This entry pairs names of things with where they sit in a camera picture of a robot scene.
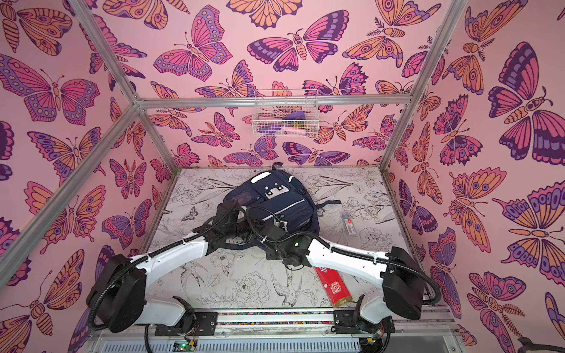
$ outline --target red box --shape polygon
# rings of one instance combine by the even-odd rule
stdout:
[[[315,267],[315,269],[334,308],[339,308],[353,300],[339,272],[324,267]]]

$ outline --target ventilation grille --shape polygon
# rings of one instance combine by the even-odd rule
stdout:
[[[149,346],[153,353],[165,353],[173,351],[173,342],[163,341],[162,343],[151,343],[149,341]],[[103,353],[113,353],[113,352],[126,352],[126,353],[147,353],[145,350],[145,344],[143,340],[139,341],[106,341]]]
[[[199,352],[323,353],[359,352],[359,340],[344,338],[211,339],[198,342]]]

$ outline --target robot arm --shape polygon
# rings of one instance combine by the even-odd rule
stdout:
[[[374,284],[377,290],[363,298],[359,310],[359,317],[368,323],[378,324],[392,313],[417,320],[421,306],[431,303],[422,301],[428,278],[414,270],[416,263],[403,249],[371,252],[328,242],[313,233],[289,235],[273,224],[257,229],[249,219],[238,220],[239,211],[237,204],[221,204],[211,225],[207,222],[182,240],[131,259],[123,255],[110,259],[87,297],[91,308],[89,326],[108,327],[112,332],[133,324],[188,327],[193,315],[190,305],[181,298],[145,295],[145,290],[175,268],[225,246],[227,239],[235,235],[250,241],[261,234],[257,240],[267,259],[282,259],[285,265],[335,269]],[[436,292],[435,303],[439,301],[439,288],[436,290],[434,282],[430,284]],[[94,325],[94,316],[104,325]]]

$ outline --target floral tablecloth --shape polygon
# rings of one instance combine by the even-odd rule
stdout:
[[[330,241],[366,250],[406,249],[390,199],[377,168],[285,168],[307,187],[316,203],[341,200],[318,210],[320,235]],[[181,171],[150,250],[176,241],[215,215],[216,205],[260,169],[187,169]],[[351,214],[356,234],[345,231],[340,212]],[[353,298],[373,287],[343,274]],[[219,249],[166,274],[149,294],[179,295],[195,308],[330,307],[313,268],[285,269],[267,261],[258,248]]]

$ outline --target white wire basket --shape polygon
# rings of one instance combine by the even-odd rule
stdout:
[[[255,105],[251,117],[253,136],[317,137],[320,126],[318,91],[289,89],[285,92],[285,96],[273,97],[280,91],[255,91]]]

